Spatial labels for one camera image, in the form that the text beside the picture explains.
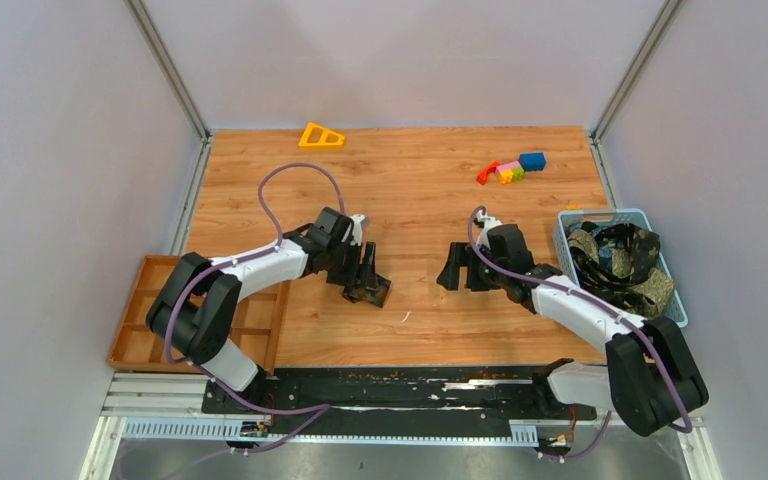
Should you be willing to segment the blue green brown tie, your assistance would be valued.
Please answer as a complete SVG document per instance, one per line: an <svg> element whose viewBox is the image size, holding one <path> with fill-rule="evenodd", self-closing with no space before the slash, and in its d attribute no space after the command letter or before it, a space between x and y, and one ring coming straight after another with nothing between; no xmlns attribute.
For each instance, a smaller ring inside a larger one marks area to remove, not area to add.
<svg viewBox="0 0 768 480"><path fill-rule="evenodd" d="M365 302L375 307L382 308L386 302L391 286L391 281L376 274L354 282L343 290L343 298L352 302Z"/></svg>

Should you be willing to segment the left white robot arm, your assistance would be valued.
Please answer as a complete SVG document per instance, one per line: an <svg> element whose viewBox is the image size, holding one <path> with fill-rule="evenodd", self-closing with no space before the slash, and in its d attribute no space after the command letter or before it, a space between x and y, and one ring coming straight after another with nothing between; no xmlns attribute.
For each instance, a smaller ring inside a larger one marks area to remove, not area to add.
<svg viewBox="0 0 768 480"><path fill-rule="evenodd" d="M314 223L284 233L280 243L238 256L184 255L146 316L149 330L193 365L223 382L228 400L243 413L258 411L265 371L230 338L237 306L285 281L325 273L350 302L384 305L391 282L375 267L376 246L363 239L362 214L325 207Z"/></svg>

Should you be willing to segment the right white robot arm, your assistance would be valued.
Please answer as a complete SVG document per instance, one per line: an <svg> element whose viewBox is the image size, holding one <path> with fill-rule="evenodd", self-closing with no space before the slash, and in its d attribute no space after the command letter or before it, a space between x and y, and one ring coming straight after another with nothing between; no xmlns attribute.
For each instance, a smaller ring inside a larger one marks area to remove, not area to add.
<svg viewBox="0 0 768 480"><path fill-rule="evenodd" d="M437 284L449 291L502 290L511 302L561 325L605 358L602 366L570 359L550 364L530 392L537 413L552 418L570 404L582 404L618 414L643 437L664 427L691 430L690 413L706 406L710 394L674 321L621 310L558 268L536 263L515 224L490 218L478 225L478 238L450 244Z"/></svg>

